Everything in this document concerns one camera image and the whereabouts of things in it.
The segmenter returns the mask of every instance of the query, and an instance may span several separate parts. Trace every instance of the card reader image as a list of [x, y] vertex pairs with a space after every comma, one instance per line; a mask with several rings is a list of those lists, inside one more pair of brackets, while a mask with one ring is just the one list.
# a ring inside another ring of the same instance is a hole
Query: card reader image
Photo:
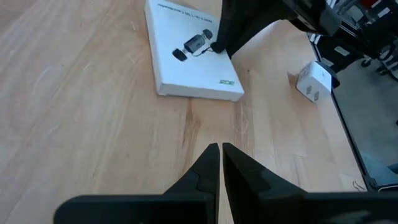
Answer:
[[186, 41], [184, 43], [184, 48], [182, 50], [180, 49], [175, 49], [173, 50], [173, 55], [175, 58], [179, 59], [181, 62], [185, 61], [187, 59], [187, 54], [191, 53], [194, 57], [200, 56], [204, 54], [206, 51], [210, 49], [208, 47], [207, 49], [203, 50], [200, 54], [194, 55], [198, 49], [200, 49], [202, 46], [206, 44], [206, 40], [210, 40], [213, 37], [213, 33], [205, 29], [203, 30], [202, 34], [197, 34], [194, 35], [191, 39]]

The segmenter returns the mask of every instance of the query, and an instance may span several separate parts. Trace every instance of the chair wheel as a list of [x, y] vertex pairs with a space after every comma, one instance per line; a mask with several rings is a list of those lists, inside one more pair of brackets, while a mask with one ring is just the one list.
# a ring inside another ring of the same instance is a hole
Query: chair wheel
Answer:
[[362, 67], [364, 67], [364, 68], [366, 68], [366, 67], [368, 67], [370, 64], [371, 64], [371, 62], [372, 61], [366, 61], [366, 60], [363, 60], [362, 62], [361, 62], [361, 66]]

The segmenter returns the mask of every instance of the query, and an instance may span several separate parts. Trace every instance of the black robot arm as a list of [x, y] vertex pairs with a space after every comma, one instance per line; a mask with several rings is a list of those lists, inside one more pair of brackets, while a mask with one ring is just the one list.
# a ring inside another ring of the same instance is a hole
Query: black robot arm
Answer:
[[226, 50], [232, 57], [263, 28], [284, 19], [304, 32], [347, 43], [359, 54], [379, 55], [361, 30], [333, 12], [325, 0], [223, 0], [218, 36], [211, 48], [218, 53]]

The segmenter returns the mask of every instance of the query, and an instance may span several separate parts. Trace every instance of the white box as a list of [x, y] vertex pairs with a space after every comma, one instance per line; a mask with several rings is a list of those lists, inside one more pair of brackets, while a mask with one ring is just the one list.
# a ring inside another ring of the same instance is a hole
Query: white box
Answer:
[[217, 19], [162, 0], [147, 0], [145, 15], [158, 94], [231, 101], [243, 96], [226, 51], [210, 48]]

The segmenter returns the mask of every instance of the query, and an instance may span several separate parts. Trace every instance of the wooden table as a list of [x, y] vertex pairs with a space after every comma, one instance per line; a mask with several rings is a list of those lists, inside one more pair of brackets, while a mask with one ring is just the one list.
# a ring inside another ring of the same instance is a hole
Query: wooden table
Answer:
[[[220, 0], [185, 4], [221, 10]], [[0, 223], [51, 223], [80, 194], [161, 194], [211, 142], [232, 142], [307, 191], [363, 185], [332, 100], [315, 105], [294, 88], [315, 58], [303, 32], [278, 22], [233, 57], [238, 103], [163, 97], [143, 8], [2, 1]], [[223, 184], [220, 223], [232, 223]]]

